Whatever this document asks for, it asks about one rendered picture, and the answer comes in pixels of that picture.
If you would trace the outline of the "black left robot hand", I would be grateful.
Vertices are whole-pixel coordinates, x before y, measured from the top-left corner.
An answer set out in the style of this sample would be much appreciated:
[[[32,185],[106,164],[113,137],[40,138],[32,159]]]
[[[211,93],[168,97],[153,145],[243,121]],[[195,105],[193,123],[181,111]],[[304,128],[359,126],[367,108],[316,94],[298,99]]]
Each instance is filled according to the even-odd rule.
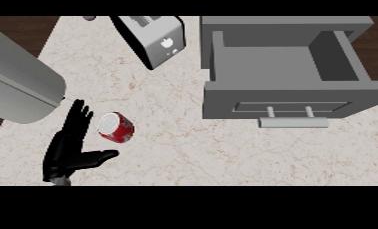
[[[43,181],[66,176],[76,170],[99,167],[119,155],[116,150],[82,151],[84,137],[93,112],[76,99],[72,103],[62,129],[54,134],[43,159]]]

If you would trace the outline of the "red can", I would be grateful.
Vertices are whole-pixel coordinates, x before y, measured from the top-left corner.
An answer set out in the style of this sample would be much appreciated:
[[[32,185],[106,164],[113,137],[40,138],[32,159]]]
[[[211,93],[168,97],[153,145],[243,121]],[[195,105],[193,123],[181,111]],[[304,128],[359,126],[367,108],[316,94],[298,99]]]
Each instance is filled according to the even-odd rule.
[[[106,113],[97,125],[99,135],[115,143],[125,143],[134,134],[134,126],[119,112]]]

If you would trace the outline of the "grey drawer front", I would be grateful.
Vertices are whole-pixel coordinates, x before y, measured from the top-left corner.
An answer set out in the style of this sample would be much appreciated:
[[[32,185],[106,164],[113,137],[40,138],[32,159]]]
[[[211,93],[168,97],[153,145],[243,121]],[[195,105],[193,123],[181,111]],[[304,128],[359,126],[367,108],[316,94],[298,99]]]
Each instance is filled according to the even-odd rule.
[[[258,119],[267,107],[276,117],[304,117],[311,107],[316,117],[345,118],[378,105],[376,81],[316,83],[221,83],[203,87],[203,119]]]

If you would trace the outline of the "grey drawer box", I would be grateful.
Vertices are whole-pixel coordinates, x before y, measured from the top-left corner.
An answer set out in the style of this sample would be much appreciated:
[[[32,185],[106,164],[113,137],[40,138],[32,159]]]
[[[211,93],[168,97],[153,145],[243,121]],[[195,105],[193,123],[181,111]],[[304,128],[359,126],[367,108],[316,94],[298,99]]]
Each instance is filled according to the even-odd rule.
[[[224,32],[212,32],[211,73],[220,82],[319,85],[370,81],[342,31],[243,41],[236,45]]]

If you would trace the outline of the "silver toaster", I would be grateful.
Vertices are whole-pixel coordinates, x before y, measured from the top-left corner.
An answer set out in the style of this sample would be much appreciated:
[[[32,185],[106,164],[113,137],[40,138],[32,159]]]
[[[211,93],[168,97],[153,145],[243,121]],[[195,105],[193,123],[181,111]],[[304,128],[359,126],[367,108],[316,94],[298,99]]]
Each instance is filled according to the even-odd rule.
[[[110,16],[110,21],[149,70],[184,49],[184,24],[177,16]]]

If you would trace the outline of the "grey cabinet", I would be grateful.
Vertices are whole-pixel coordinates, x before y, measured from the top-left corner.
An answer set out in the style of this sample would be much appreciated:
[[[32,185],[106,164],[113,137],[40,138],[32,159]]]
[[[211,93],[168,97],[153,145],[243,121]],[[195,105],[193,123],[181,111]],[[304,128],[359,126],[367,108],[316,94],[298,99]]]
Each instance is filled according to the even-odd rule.
[[[322,31],[341,31],[353,42],[373,25],[369,16],[201,16],[201,68],[209,68],[212,33],[234,47],[307,46]]]

